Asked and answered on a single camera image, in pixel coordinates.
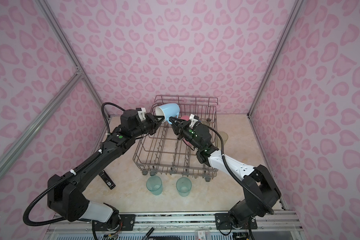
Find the olive translucent cup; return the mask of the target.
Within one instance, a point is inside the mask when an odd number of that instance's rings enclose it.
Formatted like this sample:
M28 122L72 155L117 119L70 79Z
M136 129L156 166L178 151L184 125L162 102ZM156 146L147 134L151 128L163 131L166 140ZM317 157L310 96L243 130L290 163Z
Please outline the olive translucent cup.
M220 148L222 145L225 145L229 139L229 135L226 132L218 132L220 137L217 137L217 146Z

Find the black marker pen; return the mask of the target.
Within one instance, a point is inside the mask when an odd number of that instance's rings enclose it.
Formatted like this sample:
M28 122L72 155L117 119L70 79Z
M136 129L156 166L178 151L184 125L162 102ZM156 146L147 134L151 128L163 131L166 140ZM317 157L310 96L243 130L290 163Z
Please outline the black marker pen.
M148 240L154 230L155 230L155 228L150 228L150 230L145 234L143 240Z

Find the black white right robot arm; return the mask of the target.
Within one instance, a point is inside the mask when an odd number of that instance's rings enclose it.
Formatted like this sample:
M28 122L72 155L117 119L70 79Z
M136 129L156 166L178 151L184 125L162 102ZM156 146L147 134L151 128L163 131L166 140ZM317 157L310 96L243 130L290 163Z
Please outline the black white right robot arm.
M169 118L172 129L179 140L185 140L196 149L201 164L217 169L231 176L244 192L244 199L228 211L228 221L233 228L249 228L255 217L274 215L274 205L281 198L270 171L263 165L257 167L244 164L229 157L225 147L216 147L212 143L211 133L219 140L222 136L210 126L193 119Z

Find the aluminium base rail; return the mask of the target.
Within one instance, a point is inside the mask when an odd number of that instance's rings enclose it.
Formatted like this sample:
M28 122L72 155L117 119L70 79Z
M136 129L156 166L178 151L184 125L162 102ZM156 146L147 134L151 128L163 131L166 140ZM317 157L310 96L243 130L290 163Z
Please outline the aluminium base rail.
M276 210L274 215L256 217L249 228L233 228L224 212L140 212L122 213L120 231L104 231L90 222L68 221L52 224L45 240L305 240L301 222L294 211Z

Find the black stapler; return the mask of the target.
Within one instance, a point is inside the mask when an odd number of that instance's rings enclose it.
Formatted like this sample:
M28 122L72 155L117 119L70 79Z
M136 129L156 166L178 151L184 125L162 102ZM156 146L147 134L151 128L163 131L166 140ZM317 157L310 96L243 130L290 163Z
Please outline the black stapler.
M106 173L105 170L102 170L99 173L99 176L104 181L104 183L109 187L110 190L116 187L114 181L110 178L110 176Z

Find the teal translucent cup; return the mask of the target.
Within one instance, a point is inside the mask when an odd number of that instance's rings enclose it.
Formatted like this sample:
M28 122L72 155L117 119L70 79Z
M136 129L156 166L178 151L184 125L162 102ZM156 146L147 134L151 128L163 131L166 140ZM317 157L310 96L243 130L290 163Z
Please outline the teal translucent cup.
M192 189L192 182L189 178L181 177L176 182L176 188L180 196L187 197Z
M149 177L146 182L146 188L151 194L155 196L160 195L163 191L163 183L161 178L158 176Z

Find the pink plastic cup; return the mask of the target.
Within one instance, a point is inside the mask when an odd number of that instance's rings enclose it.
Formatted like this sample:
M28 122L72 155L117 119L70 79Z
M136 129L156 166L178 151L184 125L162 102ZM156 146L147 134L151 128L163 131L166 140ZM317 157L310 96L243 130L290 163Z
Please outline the pink plastic cup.
M181 119L185 120L185 121L188 121L190 119L190 117L189 116L182 116Z

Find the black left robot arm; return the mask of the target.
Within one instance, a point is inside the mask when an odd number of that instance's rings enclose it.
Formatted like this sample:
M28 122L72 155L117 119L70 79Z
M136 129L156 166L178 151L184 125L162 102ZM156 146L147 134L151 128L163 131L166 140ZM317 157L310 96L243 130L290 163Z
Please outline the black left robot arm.
M119 211L109 204L88 200L83 192L111 162L125 154L142 135L153 135L165 121L163 115L155 116L142 110L126 110L121 123L101 144L92 156L63 176L54 175L48 180L51 191L47 196L48 207L63 220L74 222L90 220L103 223L109 230L120 228Z

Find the white blue ceramic mug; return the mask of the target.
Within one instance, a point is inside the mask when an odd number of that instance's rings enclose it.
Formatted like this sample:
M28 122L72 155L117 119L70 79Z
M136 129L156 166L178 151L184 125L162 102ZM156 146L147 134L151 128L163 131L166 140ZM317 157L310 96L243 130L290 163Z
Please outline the white blue ceramic mug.
M156 116L164 116L165 121L172 125L170 117L178 118L180 114L180 107L176 103L164 104L155 108Z

